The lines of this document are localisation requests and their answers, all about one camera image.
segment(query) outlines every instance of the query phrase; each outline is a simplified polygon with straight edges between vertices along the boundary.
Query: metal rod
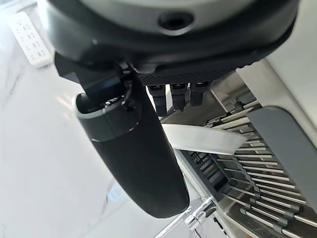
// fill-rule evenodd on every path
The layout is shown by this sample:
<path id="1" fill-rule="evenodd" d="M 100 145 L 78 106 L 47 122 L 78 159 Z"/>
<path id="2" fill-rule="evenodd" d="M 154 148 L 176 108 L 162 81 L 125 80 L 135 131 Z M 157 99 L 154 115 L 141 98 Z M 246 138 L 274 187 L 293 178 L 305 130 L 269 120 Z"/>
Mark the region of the metal rod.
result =
<path id="1" fill-rule="evenodd" d="M 230 195 L 228 195 L 228 194 L 226 194 L 226 193 L 223 193 L 222 195 L 223 195 L 224 197 L 226 197 L 226 198 L 229 198 L 230 200 L 232 200 L 232 201 L 234 201 L 234 202 L 236 202 L 236 203 L 239 203 L 239 204 L 243 205 L 243 206 L 246 206 L 246 205 L 247 205 L 247 203 L 245 203 L 245 202 L 243 202 L 243 201 L 240 201 L 239 199 L 237 199 L 237 198 L 235 198 L 235 197 L 232 197 L 232 196 L 230 196 Z"/>
<path id="2" fill-rule="evenodd" d="M 294 196 L 299 196 L 299 197 L 302 196 L 299 192 L 293 192 L 293 191 L 284 190 L 284 189 L 281 189 L 281 188 L 266 186 L 266 185 L 263 185 L 263 184 L 256 183 L 256 186 L 257 187 L 263 187 L 263 188 L 271 189 L 271 190 L 278 191 L 278 192 L 283 192 L 283 193 L 294 195 Z"/>
<path id="3" fill-rule="evenodd" d="M 226 170 L 226 171 L 231 171 L 231 172 L 237 172 L 237 173 L 242 173 L 242 171 L 241 171 L 241 170 L 230 169 L 230 168 L 224 168 L 223 170 Z"/>
<path id="4" fill-rule="evenodd" d="M 278 207 L 269 205 L 269 204 L 264 203 L 264 202 L 261 202 L 261 201 L 259 201 L 259 200 L 256 200 L 256 204 L 257 204 L 257 205 L 260 205 L 260 206 L 262 206 L 262 207 L 266 207 L 266 208 L 268 208 L 268 209 L 270 209 L 270 210 L 272 210 L 272 211 L 275 211 L 275 212 L 278 212 L 278 213 L 281 213 L 281 214 L 286 214 L 286 212 L 285 212 L 283 209 L 280 209 L 280 208 L 278 208 Z"/>
<path id="5" fill-rule="evenodd" d="M 232 118 L 232 117 L 234 117 L 234 116 L 236 116 L 236 115 L 239 116 L 240 114 L 243 114 L 243 113 L 246 114 L 247 112 L 251 111 L 254 106 L 256 106 L 256 105 L 258 105 L 258 104 L 259 104 L 259 102 L 258 102 L 257 100 L 255 100 L 255 101 L 253 101 L 253 102 L 251 102 L 251 103 L 249 103 L 249 104 L 246 104 L 246 105 L 243 107 L 243 108 L 244 108 L 243 111 L 237 112 L 237 113 L 232 114 L 232 115 L 230 115 L 230 116 L 227 116 L 227 117 L 224 118 L 224 120 L 228 120 L 228 119 L 230 119 L 230 118 Z M 207 122 L 207 125 L 212 124 L 213 122 L 217 121 L 217 120 L 220 119 L 221 117 L 222 117 L 222 116 L 218 116 L 218 117 L 216 117 L 216 118 L 214 118 L 214 119 L 208 121 L 208 122 Z"/>
<path id="6" fill-rule="evenodd" d="M 253 219 L 267 225 L 268 227 L 271 227 L 273 228 L 273 223 L 261 218 L 261 217 L 258 217 L 257 215 L 253 214 L 253 213 L 250 213 L 250 212 L 246 212 L 246 214 L 249 216 L 249 217 L 252 217 Z"/>
<path id="7" fill-rule="evenodd" d="M 276 215 L 274 215 L 274 214 L 271 214 L 271 213 L 269 213 L 269 212 L 266 212 L 266 211 L 264 211 L 264 210 L 262 210 L 262 209 L 260 209 L 260 208 L 251 206 L 251 209 L 254 210 L 254 211 L 256 211 L 256 212 L 262 213 L 263 215 L 265 215 L 265 216 L 267 216 L 267 217 L 270 217 L 270 218 L 272 218 L 272 219 L 274 219 L 274 220 L 277 220 L 277 221 L 280 220 L 280 218 L 279 218 L 278 216 L 276 216 Z"/>
<path id="8" fill-rule="evenodd" d="M 277 180 L 282 180 L 282 181 L 287 181 L 287 182 L 290 181 L 290 179 L 288 177 L 282 177 L 282 176 L 266 175 L 266 174 L 253 173 L 253 172 L 247 172 L 247 174 L 252 175 L 252 176 L 268 178 L 268 179 L 277 179 Z"/>
<path id="9" fill-rule="evenodd" d="M 251 196 L 255 196 L 256 194 L 253 193 L 253 192 L 250 192 L 250 191 L 247 191 L 247 190 L 244 190 L 244 189 L 241 189 L 239 187 L 235 187 L 235 186 L 230 186 L 230 188 L 234 189 L 234 190 L 237 190 L 239 192 L 243 192 L 243 193 L 246 193 L 248 195 L 251 195 Z"/>
<path id="10" fill-rule="evenodd" d="M 233 160 L 231 159 L 217 159 L 218 161 L 224 161 L 224 162 L 234 162 Z"/>
<path id="11" fill-rule="evenodd" d="M 254 147 L 240 147 L 237 151 L 254 151 L 254 150 L 267 150 L 265 146 L 254 146 Z"/>
<path id="12" fill-rule="evenodd" d="M 211 94 L 213 95 L 213 97 L 216 99 L 216 101 L 219 103 L 219 105 L 222 107 L 222 109 L 228 113 L 229 111 L 227 110 L 227 108 L 224 106 L 224 104 L 220 101 L 220 99 L 218 98 L 218 96 L 216 95 L 216 93 L 214 93 L 214 91 L 211 89 L 210 90 Z"/>
<path id="13" fill-rule="evenodd" d="M 282 194 L 279 194 L 279 193 L 276 193 L 276 192 L 270 192 L 270 191 L 267 191 L 267 190 L 264 190 L 264 189 L 260 189 L 260 192 L 263 192 L 263 193 L 266 193 L 266 194 L 269 194 L 269 195 L 272 195 L 272 196 L 284 198 L 285 200 L 301 203 L 301 204 L 304 204 L 304 205 L 307 204 L 307 202 L 304 201 L 304 200 L 301 200 L 301 199 L 298 199 L 298 198 L 289 197 L 289 196 L 285 196 L 285 195 L 282 195 Z"/>
<path id="14" fill-rule="evenodd" d="M 225 197 L 227 197 L 227 198 L 229 198 L 229 199 L 231 199 L 231 200 L 233 200 L 233 201 L 237 200 L 236 198 L 231 197 L 231 196 L 229 196 L 229 195 L 227 195 L 227 194 L 224 194 L 224 193 L 223 193 L 223 196 L 225 196 Z M 264 211 L 264 210 L 262 210 L 262 209 L 256 208 L 256 207 L 254 207 L 254 206 L 251 206 L 251 208 L 252 208 L 252 210 L 257 211 L 257 212 L 259 212 L 259 213 L 261 213 L 261 214 L 263 214 L 263 215 L 265 215 L 265 216 L 267 216 L 267 217 L 270 217 L 270 218 L 275 219 L 275 220 L 277 220 L 277 221 L 280 220 L 280 218 L 279 218 L 278 216 L 276 216 L 276 215 L 274 215 L 274 214 L 271 214 L 271 213 L 269 213 L 269 212 L 266 212 L 266 211 Z M 255 219 L 255 220 L 257 220 L 257 221 L 259 221 L 259 222 L 261 222 L 261 223 L 263 223 L 263 224 L 265 224 L 265 225 L 267 225 L 268 227 L 271 227 L 271 228 L 274 227 L 274 223 L 269 222 L 268 220 L 266 220 L 266 219 L 264 219 L 264 218 L 261 218 L 261 217 L 255 215 L 255 214 L 251 213 L 250 211 L 246 211 L 246 215 L 249 216 L 249 217 L 251 217 L 251 218 L 253 218 L 253 219 Z M 291 232 L 291 231 L 289 231 L 289 230 L 287 230 L 287 229 L 285 229 L 285 228 L 282 229 L 282 233 L 283 233 L 284 235 L 286 235 L 286 236 L 291 237 L 291 238 L 303 238 L 303 237 L 301 237 L 301 236 L 299 236 L 299 235 L 297 235 L 297 234 L 295 234 L 295 233 L 293 233 L 293 232 Z"/>
<path id="15" fill-rule="evenodd" d="M 262 161 L 262 160 L 238 160 L 241 164 L 255 164 L 255 165 L 278 165 L 275 161 Z"/>
<path id="16" fill-rule="evenodd" d="M 283 170 L 277 170 L 277 169 L 270 169 L 270 168 L 261 168 L 261 167 L 253 167 L 253 166 L 242 166 L 242 168 L 246 170 L 259 170 L 259 171 L 266 171 L 266 172 L 273 172 L 278 174 L 283 174 Z"/>
<path id="17" fill-rule="evenodd" d="M 287 208 L 291 208 L 292 207 L 292 204 L 290 204 L 290 203 L 278 201 L 278 200 L 275 200 L 275 199 L 272 199 L 272 198 L 269 198 L 269 197 L 265 197 L 265 196 L 262 196 L 262 195 L 261 195 L 261 199 L 269 201 L 269 202 L 272 202 L 272 203 L 276 203 L 277 205 L 281 205 L 283 207 L 287 207 Z"/>
<path id="18" fill-rule="evenodd" d="M 308 224 L 308 225 L 311 225 L 311 226 L 313 226 L 313 227 L 317 227 L 317 222 L 314 222 L 314 221 L 312 221 L 312 220 L 310 220 L 310 219 L 307 219 L 307 218 L 305 218 L 305 217 L 302 217 L 302 216 L 299 216 L 299 215 L 294 215 L 294 218 L 297 220 L 297 221 L 301 221 L 301 222 L 304 222 L 304 223 L 306 223 L 306 224 Z"/>
<path id="19" fill-rule="evenodd" d="M 237 181 L 237 182 L 242 182 L 242 183 L 250 184 L 250 182 L 249 182 L 249 181 L 244 180 L 244 179 L 239 179 L 239 178 L 230 178 L 230 180 L 234 180 L 234 181 Z"/>
<path id="20" fill-rule="evenodd" d="M 249 217 L 252 217 L 253 219 L 255 219 L 255 220 L 257 220 L 257 221 L 259 221 L 259 222 L 261 222 L 261 223 L 267 225 L 268 227 L 273 228 L 273 226 L 274 226 L 273 223 L 271 223 L 271 222 L 269 222 L 269 221 L 267 221 L 267 220 L 265 220 L 265 219 L 263 219 L 263 218 L 261 218 L 261 217 L 255 215 L 255 214 L 253 214 L 253 213 L 251 213 L 251 212 L 249 212 L 249 211 L 247 211 L 246 214 L 247 214 Z M 282 233 L 283 233 L 284 235 L 288 236 L 288 237 L 291 237 L 291 238 L 304 238 L 304 237 L 302 237 L 302 236 L 299 236 L 299 235 L 297 235 L 297 234 L 294 234 L 293 232 L 291 232 L 291 231 L 289 231 L 289 230 L 287 230 L 287 229 L 285 229 L 285 228 L 282 229 Z"/>
<path id="21" fill-rule="evenodd" d="M 248 108 L 248 109 L 245 109 L 243 111 L 240 111 L 240 112 L 237 112 L 235 114 L 232 114 L 230 116 L 227 116 L 225 118 L 223 118 L 221 121 L 222 122 L 229 122 L 229 121 L 232 121 L 234 120 L 235 118 L 242 118 L 244 117 L 249 111 L 251 111 L 253 108 Z"/>
<path id="22" fill-rule="evenodd" d="M 253 102 L 250 102 L 250 103 L 244 105 L 243 108 L 244 109 L 252 108 L 258 104 L 259 104 L 258 100 L 254 100 Z"/>
<path id="23" fill-rule="evenodd" d="M 246 157 L 246 158 L 273 158 L 272 155 L 269 154 L 253 154 L 253 155 L 245 155 L 245 154 L 234 154 L 235 157 Z"/>
<path id="24" fill-rule="evenodd" d="M 302 237 L 302 236 L 299 236 L 299 235 L 297 235 L 297 234 L 294 234 L 294 233 L 290 232 L 289 230 L 287 230 L 287 229 L 285 229 L 285 228 L 282 229 L 282 233 L 283 233 L 284 235 L 286 235 L 286 236 L 291 237 L 291 238 L 304 238 L 304 237 Z"/>
<path id="25" fill-rule="evenodd" d="M 228 129 L 228 128 L 244 125 L 244 124 L 247 124 L 249 122 L 250 122 L 250 120 L 247 117 L 245 117 L 245 118 L 240 118 L 240 119 L 237 119 L 237 120 L 233 120 L 233 121 L 224 123 L 222 125 L 214 126 L 213 128 L 218 128 L 218 129 L 223 129 L 224 130 L 224 129 Z"/>
<path id="26" fill-rule="evenodd" d="M 247 131 L 247 132 L 243 132 L 241 134 L 244 135 L 244 136 L 255 135 L 254 131 Z"/>
<path id="27" fill-rule="evenodd" d="M 282 183 L 282 182 L 274 182 L 274 181 L 261 179 L 261 178 L 252 178 L 252 180 L 253 181 L 257 181 L 257 182 L 269 183 L 269 184 L 273 184 L 273 185 L 280 186 L 280 187 L 286 187 L 286 188 L 295 189 L 294 185 L 286 184 L 286 183 Z"/>
<path id="28" fill-rule="evenodd" d="M 250 193 L 249 191 L 241 189 L 241 188 L 238 188 L 238 187 L 230 186 L 230 188 L 232 188 L 234 190 L 237 190 L 239 192 L 244 192 L 244 193 L 247 193 L 247 194 Z M 272 198 L 269 198 L 269 197 L 265 197 L 265 196 L 262 196 L 262 195 L 260 195 L 260 198 L 263 199 L 263 200 L 266 200 L 266 201 L 269 201 L 269 202 L 273 202 L 273 203 L 276 203 L 278 205 L 287 207 L 287 208 L 291 208 L 292 207 L 292 205 L 290 203 L 281 202 L 281 201 L 278 201 L 278 200 L 275 200 L 275 199 L 272 199 Z"/>
<path id="29" fill-rule="evenodd" d="M 245 144 L 263 143 L 260 139 L 251 139 L 244 142 Z"/>

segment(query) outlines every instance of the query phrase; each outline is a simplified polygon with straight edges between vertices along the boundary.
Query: electrical outlet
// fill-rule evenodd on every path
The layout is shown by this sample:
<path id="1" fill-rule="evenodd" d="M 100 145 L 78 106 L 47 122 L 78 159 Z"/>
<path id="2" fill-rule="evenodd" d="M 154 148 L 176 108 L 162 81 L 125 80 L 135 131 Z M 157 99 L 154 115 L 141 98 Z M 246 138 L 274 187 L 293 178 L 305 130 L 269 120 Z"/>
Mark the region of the electrical outlet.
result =
<path id="1" fill-rule="evenodd" d="M 7 22 L 32 66 L 40 68 L 53 62 L 53 57 L 26 13 L 14 14 Z"/>

